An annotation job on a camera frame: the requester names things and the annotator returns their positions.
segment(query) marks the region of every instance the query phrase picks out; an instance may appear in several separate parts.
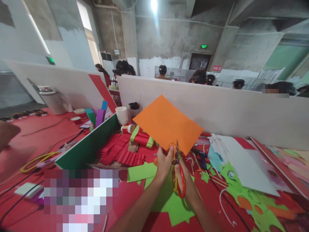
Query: air conditioner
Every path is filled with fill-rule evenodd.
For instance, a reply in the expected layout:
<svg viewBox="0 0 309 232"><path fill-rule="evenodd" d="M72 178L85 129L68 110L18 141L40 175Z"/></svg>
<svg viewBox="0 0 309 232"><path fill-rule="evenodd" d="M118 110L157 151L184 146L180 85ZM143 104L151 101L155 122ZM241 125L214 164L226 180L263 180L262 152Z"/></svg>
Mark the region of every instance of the air conditioner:
<svg viewBox="0 0 309 232"><path fill-rule="evenodd" d="M115 69L112 54L106 52L99 52L99 57L101 59L101 64L103 65L104 69L107 71L110 78L112 78L114 76L113 69Z"/></svg>

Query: yellow cable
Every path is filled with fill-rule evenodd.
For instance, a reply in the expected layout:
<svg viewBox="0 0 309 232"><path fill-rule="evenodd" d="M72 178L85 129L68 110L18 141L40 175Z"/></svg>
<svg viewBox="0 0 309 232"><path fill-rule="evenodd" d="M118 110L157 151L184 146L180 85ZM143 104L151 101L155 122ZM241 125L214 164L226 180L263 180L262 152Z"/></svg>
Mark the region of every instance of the yellow cable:
<svg viewBox="0 0 309 232"><path fill-rule="evenodd" d="M25 173L25 172L29 172L33 169L36 168L36 165L33 165L31 168L29 169L26 169L27 166L29 166L30 164L34 163L34 161L38 161L37 163L41 163L41 162L44 162L45 160L49 159L51 156L55 155L55 154L58 154L58 152L51 152L51 153L48 153L48 154L44 154L44 155L41 155L37 158L34 158L33 160L31 160L30 162L28 162L27 164L25 164L21 169L20 169L20 172L22 173Z"/></svg>

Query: red table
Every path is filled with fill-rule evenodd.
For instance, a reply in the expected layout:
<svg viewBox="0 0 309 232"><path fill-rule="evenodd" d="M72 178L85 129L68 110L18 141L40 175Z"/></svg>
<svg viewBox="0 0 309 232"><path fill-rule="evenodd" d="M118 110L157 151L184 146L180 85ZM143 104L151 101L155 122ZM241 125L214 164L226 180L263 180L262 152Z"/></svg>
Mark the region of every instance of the red table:
<svg viewBox="0 0 309 232"><path fill-rule="evenodd" d="M78 126L74 125L71 121L62 121L55 127L40 131L33 135L28 135L21 137L21 135L36 131L43 127L55 124L61 119L68 117L69 119L74 117L74 113L67 113L64 115L52 115L47 116L28 116L24 120L15 120L13 124L21 128L21 133L17 135L11 142L10 148L3 151L0 154L0 182L3 182L13 174L17 173L19 169L26 164L32 158L43 154L50 145L57 142L61 138L71 135L77 132ZM70 140L71 136L58 144L56 144L51 151L57 151L59 146ZM77 140L83 138L84 135L80 135ZM25 175L17 174L5 184L0 185L0 192L10 188L12 185L23 179ZM233 227L226 219L220 203L219 203L219 191L216 189L214 184L209 180L208 184L201 179L201 174L199 172L194 173L195 185L199 190L199 193L205 203L206 208L213 215L216 222L221 226L223 231L247 231L243 222L240 220L239 216L235 213L233 208L229 203L222 197L223 207L229 216L231 221L235 222L235 227ZM23 183L39 183L43 180L43 176L32 175ZM107 229L109 229L116 220L121 216L121 214L135 202L136 199L142 194L144 185L140 186L133 183L126 183L123 181L119 184L119 202L113 207L112 211L108 214ZM0 217L2 217L5 212L20 198L20 196L15 195L13 192L15 189L11 190L4 197L0 199ZM242 218L245 220L246 224L250 229L253 228L254 220L246 212L246 210L241 209L235 202L235 200L228 193L224 193L227 199L232 203L234 208L240 213ZM22 200L4 219L3 226L12 231L46 231L48 228L49 215L44 215L44 210L40 209L39 206ZM94 226L95 232L101 232L104 226L105 217L103 217L100 224ZM145 224L144 231L202 231L200 224L196 217L190 219L190 224L182 222L174 227L171 227L168 213L150 213L149 218Z"/></svg>

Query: pixelated area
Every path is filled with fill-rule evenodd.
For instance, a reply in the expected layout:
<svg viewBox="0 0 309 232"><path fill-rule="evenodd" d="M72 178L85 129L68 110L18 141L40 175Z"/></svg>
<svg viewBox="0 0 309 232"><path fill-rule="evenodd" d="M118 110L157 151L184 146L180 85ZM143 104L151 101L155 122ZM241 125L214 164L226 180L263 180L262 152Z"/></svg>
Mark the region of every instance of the pixelated area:
<svg viewBox="0 0 309 232"><path fill-rule="evenodd" d="M118 170L45 170L50 231L92 231L118 200Z"/></svg>

